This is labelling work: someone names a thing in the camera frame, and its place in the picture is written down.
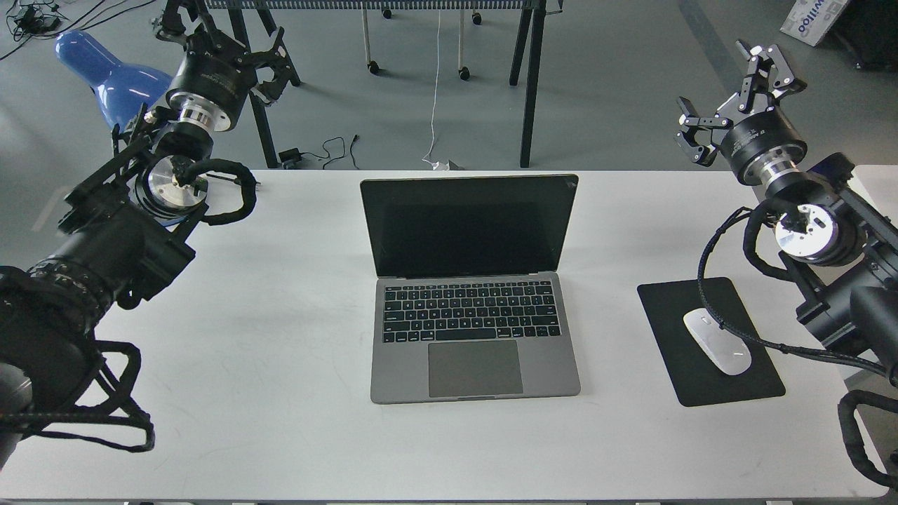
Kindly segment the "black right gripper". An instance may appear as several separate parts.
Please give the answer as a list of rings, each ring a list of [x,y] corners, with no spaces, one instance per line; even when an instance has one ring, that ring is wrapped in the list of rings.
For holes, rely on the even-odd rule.
[[[676,141],[690,162],[705,167],[714,162],[720,143],[738,182],[769,187],[776,179],[798,172],[798,164],[805,159],[805,141],[773,107],[786,96],[803,92],[806,82],[796,77],[778,45],[750,47],[738,39],[737,47],[748,64],[737,94],[737,111],[755,114],[734,125],[719,115],[702,117],[690,100],[678,97],[682,115]],[[714,140],[718,133],[724,135],[722,141]]]

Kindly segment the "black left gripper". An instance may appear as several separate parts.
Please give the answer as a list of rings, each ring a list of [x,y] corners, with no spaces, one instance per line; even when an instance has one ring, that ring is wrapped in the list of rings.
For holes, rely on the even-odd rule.
[[[250,90],[269,106],[289,83],[294,84],[294,64],[283,42],[283,28],[272,35],[272,48],[237,55],[235,67],[215,57],[227,54],[229,43],[204,1],[166,1],[153,19],[153,33],[186,52],[166,92],[167,105],[179,113],[200,111],[212,131],[236,126]],[[261,81],[257,72],[265,68],[272,71],[272,79]]]

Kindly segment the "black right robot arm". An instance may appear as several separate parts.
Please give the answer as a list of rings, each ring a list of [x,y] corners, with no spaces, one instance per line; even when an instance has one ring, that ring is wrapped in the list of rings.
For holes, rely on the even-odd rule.
[[[699,257],[698,292],[718,328],[784,354],[867,370],[896,384],[896,227],[849,186],[854,163],[831,154],[810,170],[798,166],[806,143],[779,108],[805,89],[777,45],[737,41],[747,63],[739,90],[711,116],[685,97],[677,143],[693,163],[724,156],[738,183],[761,187],[763,200],[738,208]],[[743,253],[762,275],[794,284],[804,302],[796,320],[820,349],[748,335],[724,319],[705,290],[709,256],[727,230],[745,221]]]

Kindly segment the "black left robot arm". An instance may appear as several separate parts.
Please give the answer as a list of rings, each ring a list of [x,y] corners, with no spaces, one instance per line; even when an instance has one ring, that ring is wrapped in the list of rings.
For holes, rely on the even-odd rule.
[[[55,52],[96,94],[112,131],[112,160],[65,197],[67,239],[32,268],[2,268],[2,461],[22,439],[71,439],[54,424],[141,429],[131,453],[154,447],[150,416],[133,400],[141,355],[131,343],[94,335],[113,304],[129,310],[173,282],[193,261],[198,224],[249,217],[257,181],[238,162],[212,157],[215,132],[253,106],[270,167],[278,161],[265,107],[300,77],[264,1],[168,1],[158,39],[182,46],[174,77],[128,66],[92,36],[67,31]]]

